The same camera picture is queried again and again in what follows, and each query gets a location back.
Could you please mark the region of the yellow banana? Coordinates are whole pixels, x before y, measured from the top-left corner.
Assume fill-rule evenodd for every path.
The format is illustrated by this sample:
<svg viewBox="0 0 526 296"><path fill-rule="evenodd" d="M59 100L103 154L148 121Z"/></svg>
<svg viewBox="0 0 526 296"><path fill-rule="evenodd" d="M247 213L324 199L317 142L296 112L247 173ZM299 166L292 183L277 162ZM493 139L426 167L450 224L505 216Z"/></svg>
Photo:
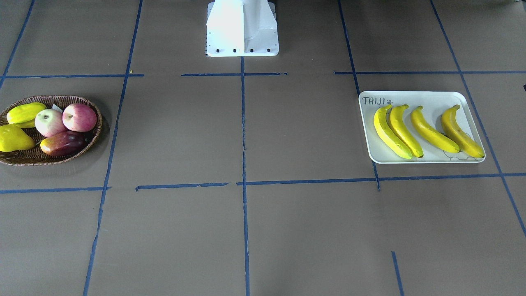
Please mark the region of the yellow banana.
<svg viewBox="0 0 526 296"><path fill-rule="evenodd" d="M410 160L413 158L413 154L409 147L395 135L387 123L387 111L391 108L392 105L389 104L376 110L373 118L374 129L383 143L396 153L398 157Z"/></svg>
<svg viewBox="0 0 526 296"><path fill-rule="evenodd" d="M409 105L407 104L393 107L389 114L388 124L393 133L408 146L413 156L421 159L423 157L423 149L404 123L404 112L408 108Z"/></svg>
<svg viewBox="0 0 526 296"><path fill-rule="evenodd" d="M445 131L447 137L458 144L462 152L468 154L470 157L482 159L485 157L483 148L460 128L456 120L457 111L460 108L460 105L457 104L442 113L440 119L442 129Z"/></svg>
<svg viewBox="0 0 526 296"><path fill-rule="evenodd" d="M422 110L423 106L418 106L410 114L411 123L417 133L440 150L448 153L459 153L458 144L432 127L423 116Z"/></svg>

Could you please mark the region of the yellow lemon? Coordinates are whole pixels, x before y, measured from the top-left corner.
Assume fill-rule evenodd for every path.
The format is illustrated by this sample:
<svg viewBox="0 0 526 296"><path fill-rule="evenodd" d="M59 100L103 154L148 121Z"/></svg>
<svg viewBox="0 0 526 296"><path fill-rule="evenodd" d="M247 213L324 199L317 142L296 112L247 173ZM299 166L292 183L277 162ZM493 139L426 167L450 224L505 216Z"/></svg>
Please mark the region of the yellow lemon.
<svg viewBox="0 0 526 296"><path fill-rule="evenodd" d="M35 118L37 114L47 109L47 106L41 102L32 102L19 105L12 108L6 115L7 121L11 125L21 129L32 129L35 127Z"/></svg>

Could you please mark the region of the pale green apple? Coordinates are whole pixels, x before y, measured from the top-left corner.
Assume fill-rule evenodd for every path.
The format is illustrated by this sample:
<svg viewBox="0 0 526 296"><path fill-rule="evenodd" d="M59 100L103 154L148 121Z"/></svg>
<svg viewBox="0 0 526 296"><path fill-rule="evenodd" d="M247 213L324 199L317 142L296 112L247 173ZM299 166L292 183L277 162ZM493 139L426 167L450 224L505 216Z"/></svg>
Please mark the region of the pale green apple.
<svg viewBox="0 0 526 296"><path fill-rule="evenodd" d="M62 121L62 113L56 109L44 109L39 112L35 118L35 128L44 137L68 131Z"/></svg>

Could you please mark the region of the red pink apple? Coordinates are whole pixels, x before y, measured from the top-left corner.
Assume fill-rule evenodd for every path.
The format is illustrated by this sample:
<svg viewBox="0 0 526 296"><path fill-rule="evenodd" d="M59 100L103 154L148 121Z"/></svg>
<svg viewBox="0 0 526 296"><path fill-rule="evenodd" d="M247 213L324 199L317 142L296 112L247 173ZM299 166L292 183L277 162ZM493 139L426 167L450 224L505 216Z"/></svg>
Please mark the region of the red pink apple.
<svg viewBox="0 0 526 296"><path fill-rule="evenodd" d="M70 104L62 113L62 123L71 131L88 132L96 126L97 114L88 105Z"/></svg>

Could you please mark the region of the dark red mango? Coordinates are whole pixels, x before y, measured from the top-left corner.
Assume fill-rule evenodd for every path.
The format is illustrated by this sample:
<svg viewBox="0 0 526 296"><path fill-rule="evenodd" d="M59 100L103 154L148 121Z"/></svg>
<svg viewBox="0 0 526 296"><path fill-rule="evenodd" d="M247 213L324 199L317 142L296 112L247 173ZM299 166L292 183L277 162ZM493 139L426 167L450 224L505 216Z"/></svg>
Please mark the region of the dark red mango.
<svg viewBox="0 0 526 296"><path fill-rule="evenodd" d="M64 157L79 153L86 145L87 140L83 133L65 131L43 139L39 146L51 157Z"/></svg>

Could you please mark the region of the white pedestal column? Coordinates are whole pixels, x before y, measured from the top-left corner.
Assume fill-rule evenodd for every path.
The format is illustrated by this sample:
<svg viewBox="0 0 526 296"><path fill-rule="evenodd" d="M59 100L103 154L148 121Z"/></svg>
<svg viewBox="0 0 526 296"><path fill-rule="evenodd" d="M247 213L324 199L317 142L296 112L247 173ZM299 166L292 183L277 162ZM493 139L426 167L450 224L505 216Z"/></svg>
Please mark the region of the white pedestal column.
<svg viewBox="0 0 526 296"><path fill-rule="evenodd" d="M208 4L205 24L209 57L279 54L275 4L268 0L214 0Z"/></svg>

